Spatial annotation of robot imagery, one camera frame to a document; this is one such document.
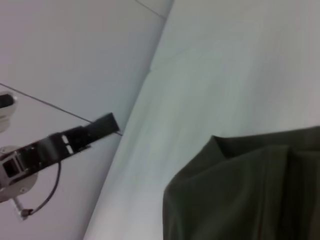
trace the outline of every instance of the olive green cloth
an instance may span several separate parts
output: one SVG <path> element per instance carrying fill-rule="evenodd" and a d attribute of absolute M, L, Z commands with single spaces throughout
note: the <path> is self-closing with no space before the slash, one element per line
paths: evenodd
<path fill-rule="evenodd" d="M 213 136 L 170 182 L 164 240 L 319 240 L 320 127 Z"/>

